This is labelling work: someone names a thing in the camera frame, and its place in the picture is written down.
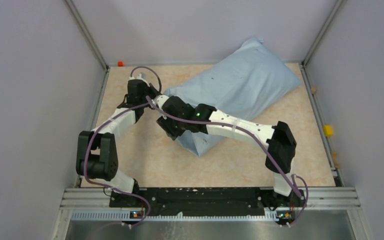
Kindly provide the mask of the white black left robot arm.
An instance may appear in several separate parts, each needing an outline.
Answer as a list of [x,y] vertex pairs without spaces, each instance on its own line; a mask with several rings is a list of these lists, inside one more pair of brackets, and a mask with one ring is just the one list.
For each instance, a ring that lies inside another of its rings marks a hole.
[[140,202],[134,189],[135,179],[119,169],[116,141],[138,122],[149,107],[146,97],[155,98],[160,92],[142,74],[131,76],[127,94],[115,112],[100,126],[84,130],[78,136],[75,169],[92,184],[122,192],[121,200],[129,207]]

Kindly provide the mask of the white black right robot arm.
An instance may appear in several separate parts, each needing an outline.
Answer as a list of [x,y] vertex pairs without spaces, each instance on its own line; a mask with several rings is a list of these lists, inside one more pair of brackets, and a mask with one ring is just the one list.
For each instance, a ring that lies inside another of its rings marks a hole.
[[177,96],[159,95],[154,99],[148,96],[146,100],[161,114],[157,123],[173,140],[191,132],[222,136],[260,147],[266,155],[266,168],[273,172],[273,200],[277,205],[287,206],[294,198],[293,193],[301,200],[305,198],[291,175],[297,141],[287,123],[255,123],[203,103],[192,107]]

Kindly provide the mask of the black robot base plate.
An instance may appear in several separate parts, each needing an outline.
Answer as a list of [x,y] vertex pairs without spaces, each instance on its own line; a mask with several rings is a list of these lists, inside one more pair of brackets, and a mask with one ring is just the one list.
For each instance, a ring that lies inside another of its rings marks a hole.
[[304,203],[294,192],[283,196],[271,187],[148,187],[136,188],[133,196],[112,192],[109,207],[146,211],[150,206],[149,217],[245,217]]

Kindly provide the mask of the light blue pillowcase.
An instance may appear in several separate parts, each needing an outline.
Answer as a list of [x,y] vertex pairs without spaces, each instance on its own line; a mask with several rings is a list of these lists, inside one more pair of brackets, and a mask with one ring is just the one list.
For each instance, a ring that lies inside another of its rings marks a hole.
[[211,68],[164,91],[196,107],[206,104],[243,120],[253,120],[266,108],[299,87],[301,81],[284,62],[252,37]]

